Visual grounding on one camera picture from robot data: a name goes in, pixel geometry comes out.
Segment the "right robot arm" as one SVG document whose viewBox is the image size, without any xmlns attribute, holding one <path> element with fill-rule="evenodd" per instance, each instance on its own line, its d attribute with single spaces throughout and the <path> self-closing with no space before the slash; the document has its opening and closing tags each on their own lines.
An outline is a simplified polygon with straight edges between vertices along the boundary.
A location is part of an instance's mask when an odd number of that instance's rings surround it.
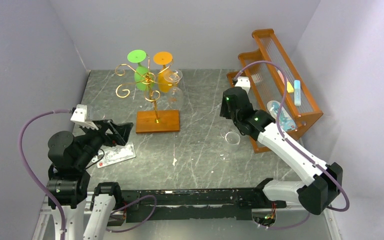
<svg viewBox="0 0 384 240">
<path fill-rule="evenodd" d="M 268 112 L 254 109 L 241 87 L 223 92 L 220 116 L 232 120 L 242 135 L 268 147 L 300 178 L 299 181 L 264 180 L 254 195 L 258 206 L 265 208 L 273 201 L 299 203 L 309 213 L 320 215 L 344 192 L 343 168 L 314 156 L 279 128 Z"/>
</svg>

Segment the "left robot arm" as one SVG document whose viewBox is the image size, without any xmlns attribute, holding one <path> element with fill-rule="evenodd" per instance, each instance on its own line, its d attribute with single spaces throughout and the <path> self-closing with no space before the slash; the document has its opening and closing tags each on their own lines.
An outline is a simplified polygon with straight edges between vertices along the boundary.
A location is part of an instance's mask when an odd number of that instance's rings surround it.
<svg viewBox="0 0 384 240">
<path fill-rule="evenodd" d="M 98 155 L 102 146 L 125 146 L 132 122 L 115 124 L 112 120 L 96 120 L 97 129 L 84 128 L 83 135 L 69 131 L 55 133 L 48 141 L 48 158 L 55 168 L 49 173 L 46 188 L 48 205 L 54 220 L 55 233 L 62 240 L 101 240 L 110 213 L 123 204 L 120 185 L 104 182 L 97 185 L 92 197 L 92 214 L 84 226 L 90 174 L 88 164 Z"/>
</svg>

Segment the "orange plastic wine glass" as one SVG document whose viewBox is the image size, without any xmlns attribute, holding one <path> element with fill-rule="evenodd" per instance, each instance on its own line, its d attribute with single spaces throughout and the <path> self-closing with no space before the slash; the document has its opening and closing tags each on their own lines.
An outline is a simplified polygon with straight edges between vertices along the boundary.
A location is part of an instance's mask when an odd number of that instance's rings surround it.
<svg viewBox="0 0 384 240">
<path fill-rule="evenodd" d="M 168 51 L 157 52 L 153 61 L 155 64 L 161 66 L 161 70 L 157 74 L 157 85 L 161 93 L 167 93 L 173 86 L 173 83 L 167 81 L 165 76 L 170 72 L 170 67 L 173 64 L 173 55 Z"/>
</svg>

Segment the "green plastic wine glass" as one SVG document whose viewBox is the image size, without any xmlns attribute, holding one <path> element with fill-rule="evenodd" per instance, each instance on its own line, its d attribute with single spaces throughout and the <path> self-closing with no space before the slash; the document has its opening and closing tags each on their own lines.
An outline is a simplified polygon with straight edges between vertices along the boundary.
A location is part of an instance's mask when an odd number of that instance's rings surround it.
<svg viewBox="0 0 384 240">
<path fill-rule="evenodd" d="M 149 63 L 147 65 L 142 65 L 142 62 L 149 60 L 150 57 L 142 49 L 135 49 L 128 53 L 127 60 L 132 64 L 137 64 L 137 67 L 134 69 L 134 80 L 136 82 L 136 87 L 144 92 L 148 92 L 149 88 L 153 88 L 154 83 L 145 84 L 145 75 L 149 72 Z"/>
</svg>

